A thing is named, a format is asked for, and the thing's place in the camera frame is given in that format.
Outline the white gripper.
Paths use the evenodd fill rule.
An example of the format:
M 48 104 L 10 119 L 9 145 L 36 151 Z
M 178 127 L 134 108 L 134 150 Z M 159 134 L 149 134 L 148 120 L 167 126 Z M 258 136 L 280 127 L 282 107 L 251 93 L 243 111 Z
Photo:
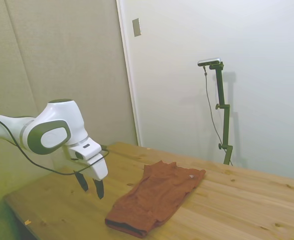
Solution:
M 103 155 L 101 146 L 87 137 L 83 141 L 68 145 L 67 151 L 70 160 L 67 161 L 68 166 L 75 172 L 75 177 L 81 188 L 86 192 L 89 187 L 83 174 L 93 178 L 97 196 L 99 199 L 104 197 L 104 183 L 103 180 L 107 174 L 108 169 Z

